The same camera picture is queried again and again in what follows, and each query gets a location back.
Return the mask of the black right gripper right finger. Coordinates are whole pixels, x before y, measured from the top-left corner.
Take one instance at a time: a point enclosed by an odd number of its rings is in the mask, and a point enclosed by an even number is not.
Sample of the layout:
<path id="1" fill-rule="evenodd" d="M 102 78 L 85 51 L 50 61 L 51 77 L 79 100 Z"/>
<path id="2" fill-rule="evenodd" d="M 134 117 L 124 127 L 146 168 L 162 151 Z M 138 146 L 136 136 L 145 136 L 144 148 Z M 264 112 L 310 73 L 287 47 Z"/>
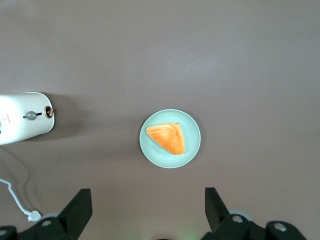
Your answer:
<path id="1" fill-rule="evenodd" d="M 260 227 L 241 213 L 230 213 L 214 187 L 205 188 L 205 215 L 211 231 L 204 240 L 305 240 L 292 224 L 269 221 Z"/>

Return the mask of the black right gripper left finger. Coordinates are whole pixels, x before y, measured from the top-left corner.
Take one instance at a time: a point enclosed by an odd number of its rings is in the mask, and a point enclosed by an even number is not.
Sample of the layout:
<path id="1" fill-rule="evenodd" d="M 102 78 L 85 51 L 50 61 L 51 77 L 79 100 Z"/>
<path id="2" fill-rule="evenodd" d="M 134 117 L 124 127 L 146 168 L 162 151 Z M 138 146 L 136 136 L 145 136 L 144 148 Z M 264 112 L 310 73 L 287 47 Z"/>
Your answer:
<path id="1" fill-rule="evenodd" d="M 77 240 L 92 216 L 92 195 L 81 189 L 54 217 L 46 217 L 29 229 L 17 232 L 13 225 L 0 227 L 2 240 Z"/>

